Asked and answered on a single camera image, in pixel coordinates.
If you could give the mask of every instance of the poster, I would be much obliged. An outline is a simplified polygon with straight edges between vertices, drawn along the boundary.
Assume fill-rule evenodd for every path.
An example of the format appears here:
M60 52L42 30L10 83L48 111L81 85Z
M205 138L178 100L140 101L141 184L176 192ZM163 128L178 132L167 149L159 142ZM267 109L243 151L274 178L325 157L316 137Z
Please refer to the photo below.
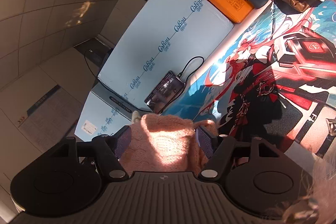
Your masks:
M336 0L286 15L276 4L167 110L220 134L261 136L285 152L296 141L323 157L336 136Z

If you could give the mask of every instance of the silver screw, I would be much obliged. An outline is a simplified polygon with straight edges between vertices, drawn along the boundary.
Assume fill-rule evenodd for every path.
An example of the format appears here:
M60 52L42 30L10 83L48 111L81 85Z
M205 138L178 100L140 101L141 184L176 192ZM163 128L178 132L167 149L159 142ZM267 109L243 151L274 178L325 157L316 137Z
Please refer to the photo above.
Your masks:
M215 178L217 177L218 173L212 169L206 169L201 172L201 175L205 178Z
M110 177L114 179L120 179L123 178L126 175L126 173L122 170L112 170L110 172Z

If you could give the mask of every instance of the pink sweater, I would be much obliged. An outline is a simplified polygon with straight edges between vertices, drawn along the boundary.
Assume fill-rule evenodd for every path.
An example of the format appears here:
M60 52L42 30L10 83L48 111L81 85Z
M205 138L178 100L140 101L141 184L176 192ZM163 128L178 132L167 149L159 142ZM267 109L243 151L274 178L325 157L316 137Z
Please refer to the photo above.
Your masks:
M172 115L144 115L131 125L132 141L120 163L129 175L133 171L193 171L197 175L208 161L195 138L199 125L217 135L211 120L193 123Z

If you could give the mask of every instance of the smartphone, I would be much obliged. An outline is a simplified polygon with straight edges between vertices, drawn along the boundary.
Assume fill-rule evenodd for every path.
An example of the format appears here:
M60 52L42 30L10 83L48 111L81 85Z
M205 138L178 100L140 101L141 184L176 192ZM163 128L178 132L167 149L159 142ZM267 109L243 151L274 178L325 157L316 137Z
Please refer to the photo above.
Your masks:
M184 87L185 83L170 70L144 102L154 113L159 114Z

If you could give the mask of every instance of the white label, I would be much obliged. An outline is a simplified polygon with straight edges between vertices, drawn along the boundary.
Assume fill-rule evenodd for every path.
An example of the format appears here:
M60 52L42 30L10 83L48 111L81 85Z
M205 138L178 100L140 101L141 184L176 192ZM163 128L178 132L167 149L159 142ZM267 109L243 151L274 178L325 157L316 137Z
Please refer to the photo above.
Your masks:
M84 130L87 134L92 135L96 132L97 127L88 120L85 120L85 123L82 126L82 130Z

